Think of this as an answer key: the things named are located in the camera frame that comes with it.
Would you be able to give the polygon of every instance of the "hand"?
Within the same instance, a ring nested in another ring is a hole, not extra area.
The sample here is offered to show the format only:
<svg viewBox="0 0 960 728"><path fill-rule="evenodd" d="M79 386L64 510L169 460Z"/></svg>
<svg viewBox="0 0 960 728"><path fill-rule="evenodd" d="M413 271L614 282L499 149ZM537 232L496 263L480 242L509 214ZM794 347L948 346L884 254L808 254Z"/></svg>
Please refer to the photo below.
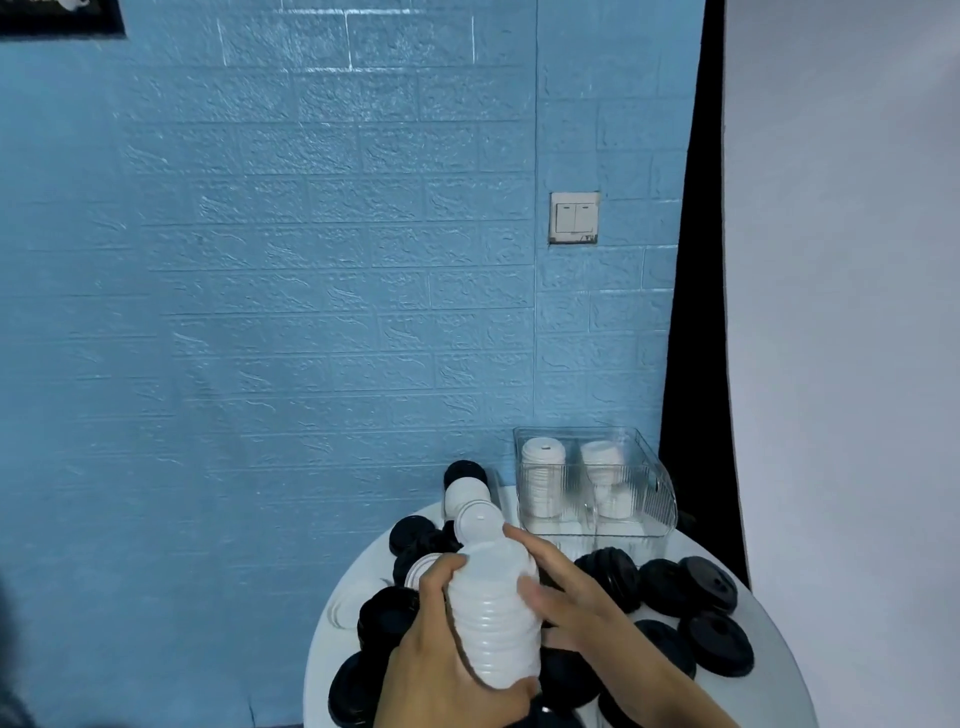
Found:
<svg viewBox="0 0 960 728"><path fill-rule="evenodd" d="M580 652L627 717L645 728L736 728L696 683L647 640L596 581L558 548L505 525L562 591L521 576L516 590L542 619L546 646Z"/></svg>
<svg viewBox="0 0 960 728"><path fill-rule="evenodd" d="M446 554L420 578L420 612L390 656L374 728L504 728L530 712L536 678L492 690L470 675L457 650L444 587L466 562Z"/></svg>

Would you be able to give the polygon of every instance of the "black curtain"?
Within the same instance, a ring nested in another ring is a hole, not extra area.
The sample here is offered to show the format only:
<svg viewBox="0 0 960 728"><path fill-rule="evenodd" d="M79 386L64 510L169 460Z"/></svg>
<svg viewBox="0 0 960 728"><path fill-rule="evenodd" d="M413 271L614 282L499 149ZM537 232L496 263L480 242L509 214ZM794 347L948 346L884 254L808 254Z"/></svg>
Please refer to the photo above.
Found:
<svg viewBox="0 0 960 728"><path fill-rule="evenodd" d="M750 586L733 460L723 273L725 0L707 0L686 161L660 459L680 529Z"/></svg>

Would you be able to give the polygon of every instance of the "right hand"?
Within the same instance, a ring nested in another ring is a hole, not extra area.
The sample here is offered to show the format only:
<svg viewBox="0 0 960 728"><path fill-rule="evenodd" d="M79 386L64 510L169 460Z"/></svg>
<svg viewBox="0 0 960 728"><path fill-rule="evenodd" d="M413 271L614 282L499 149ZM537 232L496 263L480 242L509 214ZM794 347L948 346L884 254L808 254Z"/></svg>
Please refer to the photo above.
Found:
<svg viewBox="0 0 960 728"><path fill-rule="evenodd" d="M548 647L579 652L627 717L646 728L736 728L696 683L680 672L610 596L561 551L532 533L505 525L562 589L521 576L516 590L541 619Z"/></svg>

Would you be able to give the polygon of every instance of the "left hand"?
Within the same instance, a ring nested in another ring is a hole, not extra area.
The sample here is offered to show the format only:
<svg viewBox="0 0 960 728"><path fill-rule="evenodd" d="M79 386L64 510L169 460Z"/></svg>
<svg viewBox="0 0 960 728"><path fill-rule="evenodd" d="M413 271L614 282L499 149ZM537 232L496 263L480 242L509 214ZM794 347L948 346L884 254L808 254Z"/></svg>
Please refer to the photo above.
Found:
<svg viewBox="0 0 960 728"><path fill-rule="evenodd" d="M445 554L420 578L420 612L390 656L374 728L504 728L530 712L536 678L493 690L460 657L444 587L466 562Z"/></svg>

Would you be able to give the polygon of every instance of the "picture frame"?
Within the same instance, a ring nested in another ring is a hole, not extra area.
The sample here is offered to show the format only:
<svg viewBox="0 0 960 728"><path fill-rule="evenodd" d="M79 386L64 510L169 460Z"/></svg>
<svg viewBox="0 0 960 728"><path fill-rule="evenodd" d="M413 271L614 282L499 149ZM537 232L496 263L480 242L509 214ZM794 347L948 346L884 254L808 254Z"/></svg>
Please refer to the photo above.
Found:
<svg viewBox="0 0 960 728"><path fill-rule="evenodd" d="M119 0L0 0L0 40L124 34Z"/></svg>

